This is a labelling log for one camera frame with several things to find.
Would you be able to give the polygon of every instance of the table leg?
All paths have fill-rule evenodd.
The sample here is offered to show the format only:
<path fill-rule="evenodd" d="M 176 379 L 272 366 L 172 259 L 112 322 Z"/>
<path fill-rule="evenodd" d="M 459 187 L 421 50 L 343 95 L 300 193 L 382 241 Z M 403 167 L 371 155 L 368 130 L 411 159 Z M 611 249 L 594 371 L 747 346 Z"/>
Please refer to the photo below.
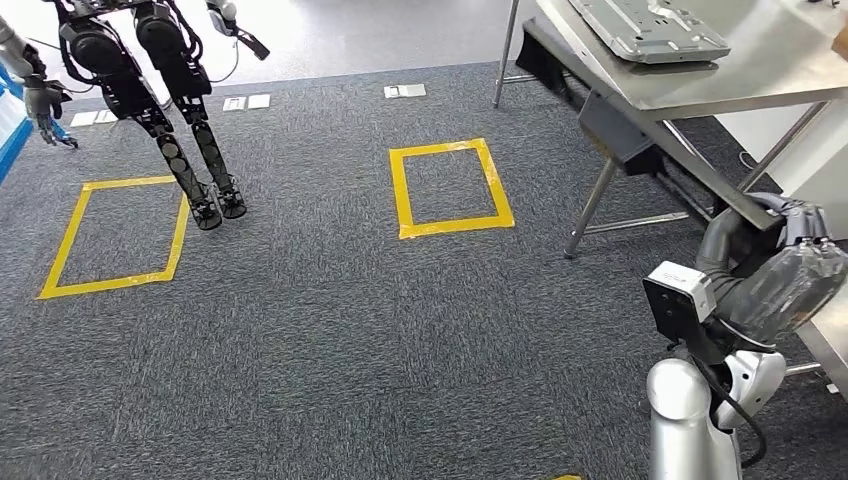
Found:
<path fill-rule="evenodd" d="M 777 143 L 775 143 L 774 146 L 771 148 L 771 150 L 766 153 L 766 156 L 763 157 L 760 163 L 758 163 L 757 166 L 754 167 L 753 170 L 751 170 L 751 173 L 749 173 L 748 176 L 745 177 L 745 180 L 742 180 L 742 183 L 740 183 L 738 187 L 739 190 L 742 190 L 743 192 L 747 192 L 748 190 L 750 190 L 751 187 L 753 187 L 754 184 L 757 183 L 757 180 L 759 180 L 763 175 L 765 175 L 766 169 L 769 167 L 769 165 L 771 165 L 772 162 L 774 162 L 774 160 L 778 156 L 780 156 L 780 154 L 783 153 L 784 150 L 786 150 L 786 147 L 788 147 L 789 144 L 792 143 L 792 140 L 794 140 L 795 137 L 797 137 L 798 134 L 801 133 L 801 131 L 804 130 L 807 125 L 810 124 L 813 118 L 815 118 L 816 115 L 818 115 L 819 112 L 821 112 L 824 107 L 827 106 L 828 103 L 830 102 L 814 103 L 809 109 L 807 109 L 807 111 L 804 112 L 803 115 L 801 115 L 801 118 L 799 118 L 798 121 L 795 122 L 794 125 L 792 125 L 792 128 L 790 128 L 788 132 L 786 132 L 782 137 L 780 137 L 780 140 L 778 140 Z"/>
<path fill-rule="evenodd" d="M 786 376 L 791 377 L 792 375 L 801 375 L 804 373 L 817 372 L 819 370 L 821 370 L 821 363 L 819 362 L 804 363 L 801 365 L 795 365 L 794 367 L 787 367 Z"/>
<path fill-rule="evenodd" d="M 506 61 L 509 57 L 509 47 L 512 45 L 512 31 L 515 30 L 515 16 L 518 14 L 518 2 L 520 0 L 512 0 L 512 6 L 509 9 L 509 20 L 506 27 L 506 39 L 504 40 L 504 51 L 501 54 L 501 63 L 498 66 L 498 78 L 495 80 L 495 98 L 492 104 L 498 108 L 501 102 L 501 90 L 504 86 L 504 74 L 506 73 Z"/>
<path fill-rule="evenodd" d="M 592 217 L 595 216 L 595 210 L 598 209 L 598 204 L 601 203 L 601 197 L 604 196 L 604 192 L 606 192 L 607 187 L 609 187 L 609 184 L 612 181 L 615 169 L 615 162 L 613 162 L 612 159 L 607 159 L 607 163 L 601 171 L 601 176 L 598 177 L 598 181 L 595 182 L 595 188 L 593 188 L 592 193 L 589 194 L 589 200 L 586 201 L 586 206 L 583 207 L 583 213 L 581 213 L 580 218 L 577 219 L 577 225 L 574 227 L 574 231 L 571 232 L 571 237 L 568 239 L 568 244 L 565 246 L 565 258 L 571 259 L 576 255 L 577 245 L 580 243 L 580 239 L 583 238 L 583 233 L 586 231 L 586 227 L 589 225 L 589 222 L 592 221 Z"/>

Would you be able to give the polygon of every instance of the white label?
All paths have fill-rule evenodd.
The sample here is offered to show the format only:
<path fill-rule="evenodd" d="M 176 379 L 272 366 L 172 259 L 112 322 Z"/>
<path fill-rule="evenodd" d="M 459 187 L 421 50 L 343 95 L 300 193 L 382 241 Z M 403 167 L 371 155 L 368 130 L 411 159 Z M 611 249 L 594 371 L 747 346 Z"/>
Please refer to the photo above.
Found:
<path fill-rule="evenodd" d="M 94 125 L 94 120 L 97 119 L 97 115 L 100 112 L 83 112 L 74 115 L 74 119 L 71 120 L 72 127 L 84 127 L 86 125 Z"/>
<path fill-rule="evenodd" d="M 94 119 L 94 123 L 110 123 L 117 121 L 118 117 L 116 117 L 110 110 L 100 110 L 97 112 L 97 118 Z"/>
<path fill-rule="evenodd" d="M 232 97 L 224 100 L 224 111 L 229 112 L 230 110 L 244 110 L 244 106 L 247 104 L 247 97 Z"/>
<path fill-rule="evenodd" d="M 385 93 L 386 98 L 423 97 L 424 95 L 427 95 L 427 91 L 424 89 L 423 83 L 415 83 L 412 85 L 389 85 L 388 87 L 383 87 L 383 93 Z"/>
<path fill-rule="evenodd" d="M 271 95 L 251 95 L 248 98 L 247 108 L 268 108 L 271 106 Z"/>

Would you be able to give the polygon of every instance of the black cable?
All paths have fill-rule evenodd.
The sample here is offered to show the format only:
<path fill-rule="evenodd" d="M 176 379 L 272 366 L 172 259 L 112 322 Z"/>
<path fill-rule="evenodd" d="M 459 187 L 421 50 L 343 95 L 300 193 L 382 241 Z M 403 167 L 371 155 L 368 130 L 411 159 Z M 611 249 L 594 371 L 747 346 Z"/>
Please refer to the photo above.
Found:
<path fill-rule="evenodd" d="M 228 73 L 224 78 L 222 78 L 220 80 L 209 80 L 209 83 L 221 83 L 224 80 L 232 77 L 233 73 L 236 72 L 236 69 L 238 68 L 238 64 L 239 64 L 238 40 L 236 40 L 235 43 L 233 44 L 233 48 L 236 49 L 236 63 L 235 63 L 235 65 L 233 65 L 233 69 L 230 70 L 230 73 Z"/>
<path fill-rule="evenodd" d="M 53 48 L 53 49 L 58 50 L 58 51 L 60 51 L 60 52 L 62 51 L 62 49 L 61 49 L 61 48 L 59 48 L 59 47 L 57 47 L 56 45 L 51 45 L 51 44 L 49 44 L 49 43 L 47 43 L 47 42 L 42 42 L 41 40 L 38 40 L 38 39 L 36 39 L 36 38 L 32 38 L 32 37 L 26 37 L 26 38 L 27 38 L 27 40 L 29 40 L 29 41 L 31 41 L 31 42 L 35 42 L 35 43 L 37 43 L 37 44 L 39 44 L 39 45 L 44 45 L 45 47 L 50 47 L 50 48 Z M 70 88 L 67 88 L 67 87 L 65 87 L 65 90 L 67 90 L 67 91 L 69 91 L 69 92 L 71 92 L 71 93 L 88 93 L 88 92 L 90 92 L 90 91 L 91 91 L 91 89 L 92 89 L 92 88 L 94 88 L 94 85 L 89 86 L 89 87 L 88 87 L 88 88 L 86 88 L 85 90 L 71 90 Z"/>
<path fill-rule="evenodd" d="M 718 396 L 721 397 L 722 400 L 724 400 L 731 407 L 733 407 L 733 409 L 736 410 L 736 413 L 738 413 L 739 416 L 741 416 L 748 423 L 748 425 L 751 426 L 751 430 L 753 430 L 754 433 L 757 435 L 757 439 L 760 443 L 759 447 L 757 447 L 757 451 L 754 453 L 754 455 L 751 456 L 751 458 L 742 461 L 742 468 L 748 468 L 753 465 L 756 465 L 757 462 L 759 462 L 763 459 L 763 457 L 766 456 L 766 451 L 768 449 L 768 445 L 766 444 L 766 434 L 763 433 L 763 431 L 760 429 L 760 426 L 757 425 L 757 422 L 753 418 L 751 418 L 750 415 L 748 415 L 748 412 L 746 412 L 745 409 L 742 408 L 742 406 L 739 405 L 736 400 L 731 398 L 730 394 L 728 394 L 727 391 L 724 390 L 724 388 L 722 388 L 718 379 L 715 378 L 715 374 L 709 371 L 707 366 L 704 365 L 700 360 L 698 360 L 694 355 L 692 356 L 692 360 L 694 361 L 695 366 L 701 372 L 701 375 L 703 375 L 704 378 L 707 380 L 707 383 L 710 384 L 710 388 L 712 388 L 713 391 L 715 391 L 716 394 L 718 394 Z"/>
<path fill-rule="evenodd" d="M 186 29 L 188 37 L 189 39 L 191 39 L 191 42 L 193 44 L 191 45 L 192 50 L 194 50 L 195 45 L 197 46 L 197 54 L 194 57 L 194 61 L 200 61 L 201 57 L 203 57 L 203 41 L 200 39 L 200 37 L 197 36 L 197 33 L 194 31 L 193 28 L 191 28 L 191 25 L 189 25 L 188 21 L 186 21 L 185 17 L 183 16 L 183 12 L 179 9 L 179 7 L 177 7 L 177 4 L 174 2 L 174 0 L 166 1 L 168 2 L 168 5 L 171 6 L 171 10 L 173 10 L 174 14 L 177 16 L 177 20 L 179 20 L 183 28 Z"/>
<path fill-rule="evenodd" d="M 61 49 L 61 48 L 59 48 L 59 47 L 57 47 L 56 45 L 52 45 L 52 44 L 49 44 L 49 43 L 47 43 L 47 42 L 42 42 L 41 40 L 38 40 L 38 39 L 36 39 L 36 38 L 27 37 L 27 40 L 29 40 L 29 41 L 31 41 L 31 42 L 35 42 L 35 43 L 37 43 L 37 44 L 39 44 L 39 45 L 44 45 L 45 47 L 50 47 L 50 48 L 53 48 L 53 49 L 55 49 L 55 50 L 59 50 L 60 52 L 62 51 L 62 49 Z"/>

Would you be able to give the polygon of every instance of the robot finger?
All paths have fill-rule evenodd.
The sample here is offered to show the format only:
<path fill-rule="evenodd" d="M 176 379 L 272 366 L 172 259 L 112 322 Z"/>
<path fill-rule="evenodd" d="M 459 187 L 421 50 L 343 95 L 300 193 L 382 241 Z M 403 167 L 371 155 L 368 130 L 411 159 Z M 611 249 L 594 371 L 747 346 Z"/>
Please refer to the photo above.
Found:
<path fill-rule="evenodd" d="M 56 145 L 56 137 L 53 134 L 53 124 L 50 121 L 49 115 L 36 115 L 35 125 L 38 127 L 38 133 L 41 138 L 50 145 Z"/>

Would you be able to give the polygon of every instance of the floor marking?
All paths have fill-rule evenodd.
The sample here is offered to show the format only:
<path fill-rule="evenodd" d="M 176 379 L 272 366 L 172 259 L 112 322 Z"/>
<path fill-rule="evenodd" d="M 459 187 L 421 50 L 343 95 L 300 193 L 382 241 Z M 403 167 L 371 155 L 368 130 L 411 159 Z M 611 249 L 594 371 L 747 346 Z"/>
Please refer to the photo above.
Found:
<path fill-rule="evenodd" d="M 94 119 L 94 123 L 112 123 L 117 121 L 118 117 L 111 110 L 100 110 L 97 112 L 97 118 Z"/>
<path fill-rule="evenodd" d="M 252 110 L 254 108 L 268 108 L 269 106 L 271 106 L 271 95 L 251 95 L 247 98 L 248 110 Z"/>
<path fill-rule="evenodd" d="M 427 95 L 427 90 L 424 89 L 423 83 L 416 83 L 413 85 L 389 85 L 383 87 L 383 93 L 386 98 L 423 97 Z"/>
<path fill-rule="evenodd" d="M 163 183 L 173 183 L 176 179 L 171 176 L 162 177 L 146 177 L 146 178 L 130 178 L 127 180 L 108 180 L 103 182 L 89 182 L 82 185 L 77 204 L 74 207 L 74 212 L 71 214 L 71 220 L 68 223 L 68 228 L 65 230 L 65 236 L 62 238 L 62 243 L 59 245 L 59 252 L 56 254 L 56 259 L 53 261 L 53 266 L 50 268 L 50 273 L 47 275 L 47 281 L 44 283 L 44 288 L 41 290 L 39 299 L 64 297 L 67 295 L 80 295 L 83 293 L 100 292 L 103 290 L 113 290 L 116 288 L 133 287 L 151 282 L 168 282 L 173 280 L 174 273 L 177 270 L 177 263 L 180 260 L 180 254 L 183 249 L 183 239 L 185 237 L 186 220 L 188 220 L 189 207 L 185 195 L 180 201 L 180 210 L 177 213 L 177 224 L 174 227 L 174 237 L 171 240 L 171 251 L 168 255 L 168 261 L 165 265 L 165 270 L 161 272 L 144 273 L 140 275 L 131 275 L 129 277 L 113 278 L 110 280 L 99 280 L 94 282 L 77 283 L 74 285 L 59 286 L 59 277 L 62 275 L 62 270 L 65 268 L 65 262 L 68 260 L 68 255 L 71 253 L 71 247 L 74 245 L 74 238 L 79 230 L 82 217 L 85 214 L 85 207 L 91 199 L 91 194 L 94 190 L 103 190 L 107 188 L 124 188 L 140 185 L 158 185 Z"/>
<path fill-rule="evenodd" d="M 94 125 L 94 121 L 97 119 L 97 115 L 100 112 L 82 112 L 74 115 L 74 119 L 71 120 L 72 127 L 85 127 L 88 125 Z"/>
<path fill-rule="evenodd" d="M 231 110 L 244 110 L 246 103 L 247 97 L 232 97 L 224 99 L 224 111 L 229 112 Z"/>
<path fill-rule="evenodd" d="M 477 151 L 483 174 L 489 184 L 489 192 L 495 204 L 497 215 L 493 217 L 465 218 L 461 220 L 447 220 L 443 222 L 421 223 L 415 225 L 412 219 L 412 206 L 409 203 L 409 188 L 406 183 L 406 172 L 403 168 L 403 159 L 416 155 L 429 155 L 434 153 L 455 152 L 457 150 Z M 475 138 L 466 142 L 441 143 L 437 145 L 424 145 L 420 147 L 393 148 L 389 150 L 389 164 L 392 169 L 392 183 L 395 191 L 395 204 L 397 206 L 398 224 L 400 226 L 400 238 L 414 238 L 421 235 L 432 235 L 436 233 L 461 232 L 466 230 L 480 230 L 484 228 L 512 227 L 515 220 L 509 201 L 506 198 L 501 179 L 495 168 L 494 159 L 489 152 L 486 141 Z"/>

